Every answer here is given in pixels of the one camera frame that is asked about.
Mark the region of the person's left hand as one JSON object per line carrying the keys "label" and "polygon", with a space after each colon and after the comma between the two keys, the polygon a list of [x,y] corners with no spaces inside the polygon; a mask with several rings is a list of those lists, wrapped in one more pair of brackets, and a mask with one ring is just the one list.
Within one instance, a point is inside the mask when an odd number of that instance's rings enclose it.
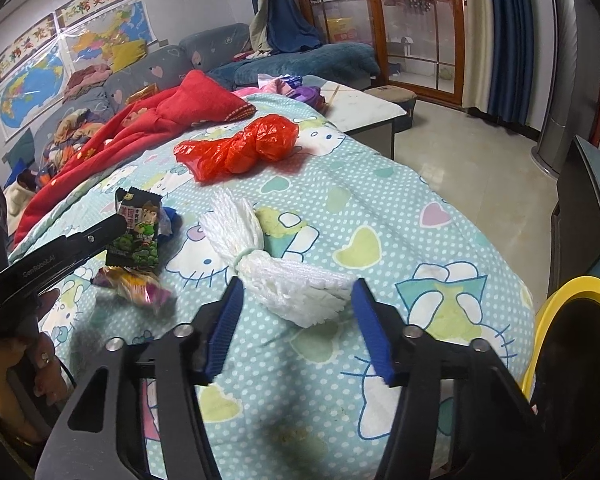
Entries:
{"label": "person's left hand", "polygon": [[29,442],[45,439],[43,405],[68,396],[68,386],[55,352],[44,333],[0,340],[0,421],[9,434]]}

